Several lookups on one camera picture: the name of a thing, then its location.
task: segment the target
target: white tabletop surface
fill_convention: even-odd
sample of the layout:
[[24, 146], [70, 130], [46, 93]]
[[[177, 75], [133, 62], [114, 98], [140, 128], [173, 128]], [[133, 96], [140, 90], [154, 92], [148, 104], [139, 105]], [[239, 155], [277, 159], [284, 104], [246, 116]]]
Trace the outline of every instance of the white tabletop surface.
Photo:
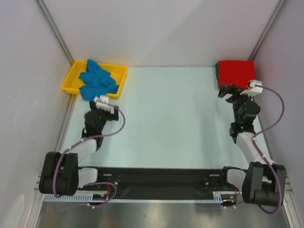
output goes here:
[[[118, 105], [125, 128], [104, 138], [102, 147], [81, 166], [132, 168], [247, 168], [229, 136], [232, 104], [218, 98], [212, 67], [130, 67]], [[89, 103], [77, 97], [63, 149], [79, 141]], [[103, 134], [122, 124], [108, 122]], [[261, 130], [258, 119], [255, 131]], [[267, 152], [263, 136], [259, 144]]]

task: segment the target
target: cable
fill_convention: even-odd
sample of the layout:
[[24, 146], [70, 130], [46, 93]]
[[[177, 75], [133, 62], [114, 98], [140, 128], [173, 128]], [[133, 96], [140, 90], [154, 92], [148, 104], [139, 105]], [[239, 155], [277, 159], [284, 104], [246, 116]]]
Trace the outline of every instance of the cable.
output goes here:
[[77, 147], [78, 145], [82, 144], [83, 142], [89, 140], [89, 139], [96, 139], [96, 138], [102, 138], [102, 137], [108, 137], [108, 136], [113, 136], [117, 133], [119, 133], [123, 128], [124, 128], [124, 125], [125, 125], [125, 116], [123, 114], [123, 112], [117, 107], [117, 106], [114, 106], [112, 104], [108, 104], [106, 102], [103, 102], [103, 101], [99, 101], [103, 104], [106, 104], [114, 109], [116, 109], [123, 117], [123, 125], [114, 133], [111, 133], [111, 134], [99, 134], [99, 135], [94, 135], [94, 136], [90, 136], [90, 137], [87, 137], [87, 138], [84, 138], [84, 139], [81, 139], [80, 141], [76, 142], [74, 145], [70, 146], [69, 148], [67, 148], [65, 151], [63, 151], [63, 153], [61, 154], [59, 160], [58, 160], [58, 163], [57, 163], [57, 166], [55, 168], [55, 172], [54, 172], [54, 178], [53, 178], [53, 194], [56, 198], [59, 198], [60, 196], [57, 195], [57, 192], [56, 192], [56, 179], [57, 179], [57, 175], [58, 175], [58, 171], [59, 171], [59, 167], [60, 167], [60, 164], [63, 160], [63, 157], [65, 156], [66, 153], [68, 153], [71, 149]]
[[[112, 200], [116, 193], [117, 193], [117, 187], [113, 184], [113, 183], [110, 183], [110, 182], [97, 182], [97, 183], [89, 183], [89, 184], [86, 184], [85, 186], [92, 186], [92, 185], [100, 185], [100, 184], [106, 184], [106, 185], [112, 185], [114, 187], [114, 193], [113, 195], [108, 198], [106, 201], [98, 204], [98, 205], [95, 205], [95, 206], [92, 206], [92, 209], [94, 208], [99, 208], [99, 207], [102, 207], [104, 204], [108, 203], [110, 200]], [[90, 206], [89, 203], [78, 203], [78, 204], [73, 204], [71, 206], [68, 206], [68, 207], [65, 207], [65, 208], [62, 208], [62, 209], [59, 209], [59, 210], [56, 210], [54, 211], [53, 213], [51, 214], [54, 214], [54, 213], [58, 213], [58, 212], [62, 212], [62, 211], [65, 211], [65, 210], [68, 210], [68, 209], [71, 209], [71, 208], [74, 208], [74, 207], [78, 207], [78, 206]]]
[[259, 205], [259, 207], [261, 208], [262, 211], [264, 211], [265, 213], [269, 214], [269, 215], [272, 215], [272, 214], [275, 214], [279, 211], [279, 209], [281, 208], [281, 205], [282, 205], [282, 187], [281, 187], [281, 184], [280, 184], [280, 180], [279, 180], [279, 177], [276, 173], [276, 171], [274, 170], [274, 168], [272, 167], [272, 165], [270, 164], [270, 162], [267, 160], [266, 157], [264, 157], [264, 154], [263, 152], [260, 150], [260, 148], [257, 146], [256, 144], [256, 137], [259, 135], [259, 134], [262, 134], [268, 130], [270, 130], [271, 128], [273, 128], [274, 126], [276, 126], [282, 119], [283, 115], [284, 115], [284, 112], [285, 112], [285, 104], [284, 104], [284, 100], [283, 98], [281, 97], [281, 95], [276, 92], [275, 90], [271, 89], [271, 88], [268, 88], [266, 86], [263, 86], [263, 85], [256, 85], [257, 87], [260, 87], [260, 88], [263, 88], [263, 89], [266, 89], [266, 90], [269, 90], [271, 92], [273, 92], [275, 95], [278, 96], [278, 98], [281, 100], [281, 103], [282, 103], [282, 112], [281, 112], [281, 115], [280, 117], [278, 118], [278, 120], [273, 124], [271, 125], [270, 127], [266, 128], [266, 129], [263, 129], [261, 130], [260, 132], [256, 133], [253, 138], [252, 138], [252, 143], [254, 145], [254, 147], [256, 148], [257, 152], [261, 155], [261, 157], [263, 158], [263, 160], [265, 161], [265, 163], [269, 166], [271, 172], [273, 173], [274, 177], [275, 177], [275, 181], [278, 185], [278, 191], [279, 191], [279, 203], [277, 205], [277, 207], [273, 210], [273, 211], [267, 211], [265, 210], [261, 205]]

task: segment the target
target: blue towel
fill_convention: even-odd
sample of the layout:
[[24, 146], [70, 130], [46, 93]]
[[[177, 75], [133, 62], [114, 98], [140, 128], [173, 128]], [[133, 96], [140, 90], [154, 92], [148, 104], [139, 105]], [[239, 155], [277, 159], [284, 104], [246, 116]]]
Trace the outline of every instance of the blue towel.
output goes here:
[[79, 76], [86, 84], [80, 87], [82, 99], [92, 101], [96, 96], [107, 93], [116, 94], [118, 85], [110, 75], [111, 73], [100, 68], [95, 61], [88, 59], [86, 72], [80, 73]]

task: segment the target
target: shiny gray floor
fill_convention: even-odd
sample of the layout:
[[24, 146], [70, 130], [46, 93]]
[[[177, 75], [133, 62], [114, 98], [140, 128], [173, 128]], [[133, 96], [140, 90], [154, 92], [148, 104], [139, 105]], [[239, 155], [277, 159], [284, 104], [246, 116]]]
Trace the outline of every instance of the shiny gray floor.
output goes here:
[[70, 205], [44, 202], [36, 228], [289, 228], [283, 209], [267, 215], [256, 205], [109, 203], [52, 213]]

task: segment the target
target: yellow bin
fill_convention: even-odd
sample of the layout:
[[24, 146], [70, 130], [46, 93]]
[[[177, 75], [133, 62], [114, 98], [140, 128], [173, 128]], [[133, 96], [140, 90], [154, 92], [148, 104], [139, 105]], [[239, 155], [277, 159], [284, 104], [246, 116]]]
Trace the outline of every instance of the yellow bin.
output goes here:
[[[116, 94], [106, 94], [112, 99], [118, 99], [120, 93], [122, 92], [122, 87], [124, 85], [125, 78], [127, 77], [127, 66], [121, 66], [116, 64], [106, 64], [98, 63], [99, 66], [111, 73], [111, 78], [113, 78], [117, 85], [119, 85]], [[72, 68], [68, 72], [64, 82], [61, 85], [61, 89], [70, 94], [79, 94], [79, 88], [84, 86], [84, 82], [79, 78], [80, 73], [86, 71], [86, 61], [75, 61]]]

